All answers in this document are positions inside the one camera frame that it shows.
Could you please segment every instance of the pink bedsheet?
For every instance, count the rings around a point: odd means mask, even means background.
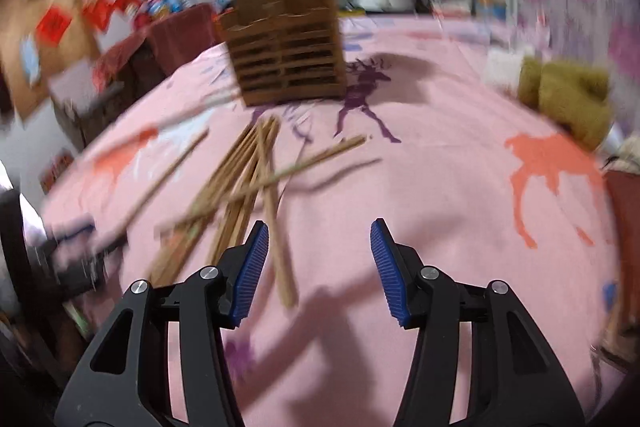
[[[116,298],[159,250],[154,227],[183,213],[242,128],[282,116],[276,167],[363,133],[366,145],[286,184],[278,219],[300,306],[286,312],[268,261],[250,317],[226,333],[249,426],[388,427],[415,346],[386,306],[369,248],[384,217],[398,243],[459,282],[507,281],[545,334],[583,407],[594,398],[590,344],[605,319],[602,287],[616,275],[610,212],[598,170],[559,130],[479,82],[488,38],[469,23],[345,20],[348,97],[277,108],[240,102],[147,134],[110,161],[90,159],[233,83],[224,46],[185,65],[121,117],[58,183],[44,218],[53,228],[92,214],[106,236],[205,126],[209,137],[129,230]],[[258,199],[254,219],[261,219]],[[204,263],[214,228],[180,279]],[[88,299],[96,320],[111,308]],[[462,328],[452,420],[466,416],[470,330]],[[185,418],[177,331],[169,346],[174,415]],[[248,360],[248,349],[254,358]]]

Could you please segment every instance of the wooden organizer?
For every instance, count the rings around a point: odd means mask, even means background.
[[[344,97],[335,0],[236,0],[219,26],[247,106]]]

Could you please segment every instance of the metal screw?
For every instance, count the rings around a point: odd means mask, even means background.
[[[144,293],[146,292],[147,288],[149,288],[148,283],[146,281],[143,281],[142,279],[140,279],[139,281],[135,281],[131,285],[131,291],[133,293]]]
[[[504,295],[509,291],[509,285],[503,281],[494,281],[491,283],[491,289],[498,295]]]
[[[428,281],[436,280],[439,277],[439,275],[440,275],[440,272],[438,271],[437,268],[434,268],[433,266],[425,266],[420,270],[420,276],[423,279],[427,279]]]
[[[218,276],[218,268],[215,266],[205,266],[202,270],[200,270],[200,277],[205,280],[215,279]]]

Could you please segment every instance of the orange deer print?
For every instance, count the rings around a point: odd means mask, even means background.
[[[587,176],[593,192],[594,205],[602,216],[604,203],[602,176],[593,159],[570,139],[562,134],[554,134],[545,138],[533,138],[526,134],[518,134],[508,139],[504,146],[510,148],[513,154],[523,161],[522,167],[511,176],[513,217],[517,232],[529,248],[537,248],[538,244],[529,235],[522,220],[522,197],[527,182],[533,176],[543,176],[546,186],[556,196],[558,195],[561,172],[575,176]],[[576,232],[586,245],[590,247],[594,245],[583,229],[576,227]]]
[[[91,184],[97,177],[104,176],[109,182],[107,196],[102,204],[103,207],[106,206],[124,169],[130,165],[140,150],[144,149],[151,140],[157,137],[158,129],[151,127],[140,132],[136,137],[133,137],[126,143],[100,154],[95,160],[93,160],[91,170],[86,174],[86,179],[82,184],[79,198],[82,198],[87,182],[90,182]],[[79,203],[80,207],[84,208],[81,201],[79,201]]]

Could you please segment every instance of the bamboo skewer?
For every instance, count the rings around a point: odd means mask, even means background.
[[[162,176],[160,176],[151,187],[145,192],[145,194],[140,198],[136,206],[134,206],[127,214],[127,217],[123,220],[120,225],[120,233],[124,233],[130,227],[130,225],[138,218],[140,213],[144,210],[147,203],[156,195],[156,192],[166,183],[166,181],[177,171],[178,167],[182,165],[182,163],[191,155],[191,153],[196,149],[196,147],[209,135],[209,129],[202,131],[200,134],[196,136],[196,138],[191,142],[191,144],[184,150],[184,152],[175,159],[171,165],[164,171]]]
[[[278,137],[278,131],[280,130],[280,123],[277,123],[275,128],[269,128],[267,135],[267,149],[271,151],[273,149],[273,145]],[[251,182],[249,185],[255,183],[257,179],[260,177],[260,169],[256,168],[254,171],[254,175],[252,176]],[[258,197],[258,193],[254,192],[252,194],[248,194],[244,197],[243,200],[238,200],[236,203],[230,204],[241,204],[240,214],[238,216],[238,221],[236,222],[236,226],[231,235],[230,246],[234,247],[236,245],[242,245],[244,242],[244,236],[246,235],[246,229],[249,225],[249,219],[251,218],[251,214],[254,211],[255,200]]]
[[[206,206],[211,198],[219,198],[229,190],[231,187],[228,187],[228,185],[232,181],[231,178],[234,172],[246,163],[246,157],[250,157],[254,149],[255,133],[252,133],[251,126],[247,126],[231,149],[229,149],[222,162],[220,162],[216,171],[200,190],[191,205],[191,211],[198,211]],[[187,229],[177,230],[172,234],[171,238],[158,252],[156,261],[149,273],[148,279],[153,286],[159,287],[174,283],[191,251],[193,251],[193,248],[202,237],[209,221],[210,217],[207,216],[207,219],[198,220]]]
[[[93,162],[98,161],[98,160],[100,160],[101,158],[104,158],[107,155],[110,155],[115,150],[121,149],[121,148],[129,145],[133,141],[138,140],[138,138],[140,137],[141,134],[149,132],[150,130],[154,130],[154,131],[160,133],[160,132],[164,131],[165,129],[168,129],[169,127],[173,127],[174,125],[178,125],[179,123],[182,123],[182,122],[184,122],[186,120],[190,120],[191,118],[194,118],[197,115],[200,115],[201,113],[205,112],[206,110],[208,110],[208,109],[210,109],[212,107],[218,107],[219,105],[223,105],[225,103],[232,102],[233,100],[235,100],[237,98],[239,98],[239,93],[235,92],[235,91],[230,91],[229,93],[221,94],[221,96],[217,97],[216,99],[207,100],[206,102],[197,103],[196,105],[193,105],[192,107],[188,107],[187,109],[180,111],[180,113],[175,114],[175,115],[167,118],[166,120],[163,120],[163,121],[159,122],[158,124],[155,124],[152,127],[146,127],[142,131],[139,131],[139,132],[135,133],[134,135],[125,137],[123,140],[120,140],[119,142],[114,143],[114,145],[110,146],[107,150],[104,150],[104,151],[98,152],[95,155],[89,156],[87,158],[87,160],[89,161],[88,164],[91,165]]]
[[[287,178],[290,176],[294,176],[299,174],[299,172],[304,171],[308,168],[311,168],[319,163],[322,163],[328,159],[333,158],[334,156],[340,155],[344,152],[347,152],[351,149],[359,147],[367,141],[366,137],[359,135],[348,140],[341,141],[338,145],[326,149],[311,158],[307,158],[306,160],[301,160],[282,171],[275,172],[271,176],[266,179],[261,179],[253,184],[251,184],[247,188],[242,188],[233,194],[226,194],[221,197],[218,201],[215,201],[215,204],[210,204],[206,208],[199,208],[196,211],[187,213],[182,219],[179,219],[175,223],[170,225],[166,225],[160,228],[161,231],[164,230],[173,230],[176,228],[181,228],[200,219],[209,218],[211,214],[214,214],[216,209],[221,203],[233,203],[234,201],[242,200],[249,194],[254,194],[258,192],[262,188],[268,187],[269,185],[274,185],[279,182],[283,178]]]
[[[273,176],[273,163],[271,161],[271,149],[265,143],[262,124],[257,124],[258,135],[258,156],[260,158],[260,176],[268,179]],[[269,253],[273,256],[273,266],[276,275],[276,286],[280,301],[286,309],[292,309],[298,304],[298,289],[291,272],[291,266],[285,257],[282,236],[278,228],[276,215],[278,212],[278,197],[276,193],[277,185],[267,185],[262,189],[262,201],[266,221],[269,227]]]
[[[271,146],[273,146],[275,138],[278,135],[280,125],[276,120],[270,120],[267,126],[269,127],[268,132]],[[255,151],[247,165],[244,177],[240,184],[241,187],[249,186],[255,180],[257,166],[258,152]],[[220,260],[220,256],[222,256],[227,248],[241,244],[244,239],[244,234],[246,233],[248,218],[253,211],[254,204],[255,198],[253,201],[236,201],[235,203],[227,205],[225,217],[218,227],[218,231],[216,232],[216,236],[209,250],[209,258],[207,259],[208,264],[216,265]],[[246,206],[249,206],[248,212],[245,211]]]

